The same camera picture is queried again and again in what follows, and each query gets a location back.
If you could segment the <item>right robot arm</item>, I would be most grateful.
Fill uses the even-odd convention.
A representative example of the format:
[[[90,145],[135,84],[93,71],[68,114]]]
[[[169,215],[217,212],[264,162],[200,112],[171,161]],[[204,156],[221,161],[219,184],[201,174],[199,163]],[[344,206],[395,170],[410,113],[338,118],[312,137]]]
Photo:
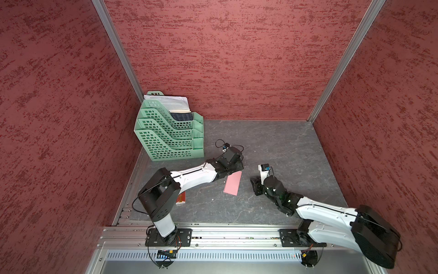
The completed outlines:
[[[286,216],[300,218],[301,245],[330,243],[361,252],[368,260],[393,269],[403,247],[400,233],[367,205],[345,208],[289,192],[274,175],[252,177],[254,194],[265,195]]]

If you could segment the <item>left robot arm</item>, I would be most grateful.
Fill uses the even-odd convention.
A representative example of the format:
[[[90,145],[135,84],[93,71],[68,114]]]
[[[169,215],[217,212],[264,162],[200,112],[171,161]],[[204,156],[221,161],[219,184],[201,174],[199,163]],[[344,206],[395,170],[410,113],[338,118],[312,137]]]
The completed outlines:
[[[173,244],[177,227],[171,211],[178,196],[201,184],[212,183],[244,169],[242,151],[232,146],[223,149],[220,156],[182,171],[158,169],[138,192],[137,200],[153,222],[166,244]]]

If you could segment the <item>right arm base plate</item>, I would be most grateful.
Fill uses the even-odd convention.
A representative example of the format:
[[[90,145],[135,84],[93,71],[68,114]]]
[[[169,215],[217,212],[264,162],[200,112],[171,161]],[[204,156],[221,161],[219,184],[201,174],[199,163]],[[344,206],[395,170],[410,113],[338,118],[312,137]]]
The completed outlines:
[[[282,247],[327,247],[326,243],[317,243],[306,232],[297,229],[279,229],[278,232]]]

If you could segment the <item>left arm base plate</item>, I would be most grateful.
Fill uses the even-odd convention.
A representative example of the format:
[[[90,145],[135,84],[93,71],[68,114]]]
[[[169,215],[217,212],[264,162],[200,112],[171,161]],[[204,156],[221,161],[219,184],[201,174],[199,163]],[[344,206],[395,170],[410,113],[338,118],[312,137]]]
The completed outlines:
[[[153,227],[147,231],[146,247],[189,247],[192,240],[193,230],[190,228],[177,228],[168,236],[162,237],[159,231]]]

